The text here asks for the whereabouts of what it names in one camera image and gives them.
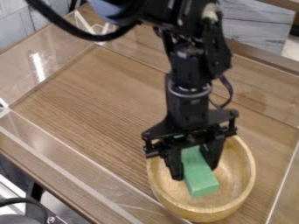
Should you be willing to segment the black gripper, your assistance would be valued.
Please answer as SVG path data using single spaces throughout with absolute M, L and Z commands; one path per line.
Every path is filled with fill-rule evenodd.
M 165 88 L 164 119 L 141 134 L 146 158 L 164 158 L 170 177 L 182 180 L 181 150 L 200 146 L 200 154 L 212 170 L 218 166 L 226 137 L 237 134 L 234 109 L 209 108 L 209 94 Z

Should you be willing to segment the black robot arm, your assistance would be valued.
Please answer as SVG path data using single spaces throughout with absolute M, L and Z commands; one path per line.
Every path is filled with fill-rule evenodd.
M 170 70 L 164 76 L 165 116 L 144 131 L 144 154 L 164 160 L 170 177 L 182 180 L 182 152 L 197 146 L 210 169 L 224 142 L 236 135 L 238 112 L 210 100 L 212 81 L 232 86 L 224 76 L 232 54 L 222 33 L 218 0 L 88 0 L 102 20 L 124 27 L 153 27 Z

